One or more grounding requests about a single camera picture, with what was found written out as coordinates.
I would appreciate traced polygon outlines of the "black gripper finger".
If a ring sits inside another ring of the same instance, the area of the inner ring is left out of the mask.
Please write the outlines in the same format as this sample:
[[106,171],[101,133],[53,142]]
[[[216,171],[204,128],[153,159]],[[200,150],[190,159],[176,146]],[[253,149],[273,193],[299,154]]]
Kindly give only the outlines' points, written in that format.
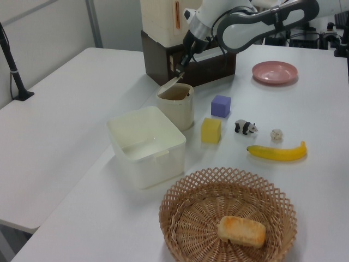
[[180,59],[180,62],[179,62],[179,76],[182,76],[184,74],[185,69],[188,66],[190,60],[191,60],[190,56],[183,56]]
[[179,63],[176,65],[176,77],[180,77],[184,73],[185,68],[188,64],[188,57],[189,56],[187,54],[183,55]]

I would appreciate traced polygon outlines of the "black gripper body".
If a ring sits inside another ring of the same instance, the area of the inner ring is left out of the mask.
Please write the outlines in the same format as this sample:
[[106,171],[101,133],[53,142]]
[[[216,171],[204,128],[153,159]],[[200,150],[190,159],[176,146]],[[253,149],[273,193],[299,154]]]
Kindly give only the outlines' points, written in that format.
[[183,38],[184,53],[183,58],[191,59],[194,54],[202,53],[208,46],[209,41],[197,38],[194,34],[188,30],[185,37]]

